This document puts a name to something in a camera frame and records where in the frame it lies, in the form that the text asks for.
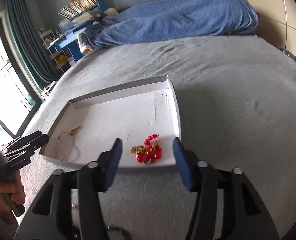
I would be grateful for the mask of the person's left hand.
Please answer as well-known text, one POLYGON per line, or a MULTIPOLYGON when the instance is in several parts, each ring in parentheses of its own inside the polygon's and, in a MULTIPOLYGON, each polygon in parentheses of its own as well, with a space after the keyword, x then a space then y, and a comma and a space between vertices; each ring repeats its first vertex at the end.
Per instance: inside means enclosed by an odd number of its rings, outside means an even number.
POLYGON ((0 218, 4 221, 11 220, 10 217, 12 215, 12 211, 10 205, 6 202, 3 195, 10 195, 11 202, 17 205, 24 204, 26 198, 24 187, 21 182, 20 171, 16 171, 14 176, 14 183, 0 181, 0 218))

